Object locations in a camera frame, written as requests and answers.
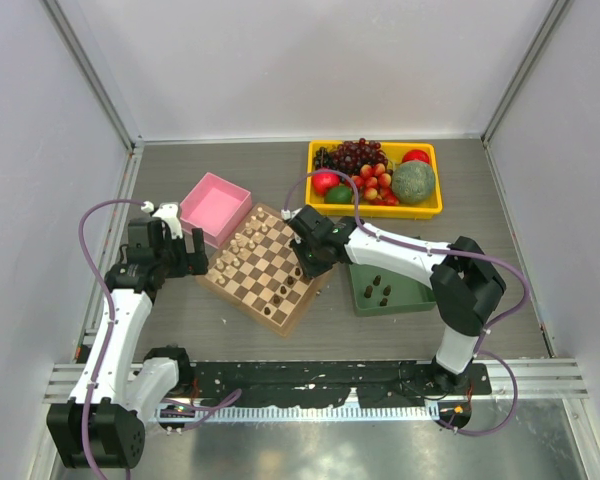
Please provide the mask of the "green piece tray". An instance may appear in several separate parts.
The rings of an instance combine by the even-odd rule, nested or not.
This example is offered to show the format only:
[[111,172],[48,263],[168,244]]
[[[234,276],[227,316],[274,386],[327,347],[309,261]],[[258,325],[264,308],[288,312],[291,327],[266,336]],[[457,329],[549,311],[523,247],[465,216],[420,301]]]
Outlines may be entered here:
[[[435,307],[430,277],[442,256],[429,256],[425,251],[394,245],[364,233],[352,236],[346,252],[352,260],[348,266],[349,278],[358,316],[413,313]],[[368,285],[373,287],[373,294],[365,298]],[[380,306],[385,297],[388,304]]]

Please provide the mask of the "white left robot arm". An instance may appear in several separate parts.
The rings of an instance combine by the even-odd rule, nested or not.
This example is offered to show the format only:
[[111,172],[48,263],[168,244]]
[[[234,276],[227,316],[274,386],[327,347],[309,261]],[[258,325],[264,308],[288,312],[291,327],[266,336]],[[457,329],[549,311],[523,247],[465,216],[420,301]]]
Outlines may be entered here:
[[168,395],[186,396],[194,383],[181,347],[154,350],[138,374],[131,373],[140,333],[165,281],[204,275],[209,265],[201,229],[192,229],[194,249],[187,250],[178,204],[139,206],[143,215],[128,223],[120,261],[106,274],[92,270],[103,291],[99,328],[79,380],[46,419],[64,466],[88,468],[98,479],[108,469],[131,472],[159,405]]

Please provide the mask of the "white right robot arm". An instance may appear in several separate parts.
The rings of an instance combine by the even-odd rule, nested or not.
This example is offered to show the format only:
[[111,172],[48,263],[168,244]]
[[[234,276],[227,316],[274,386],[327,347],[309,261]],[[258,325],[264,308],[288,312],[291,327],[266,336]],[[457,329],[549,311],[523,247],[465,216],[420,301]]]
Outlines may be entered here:
[[426,242],[356,217],[334,222],[309,205],[281,215],[294,234],[290,247],[309,278],[337,263],[355,264],[391,271],[429,288],[445,324],[432,360],[434,386],[454,394],[468,384],[482,330],[506,291],[505,281],[474,240]]

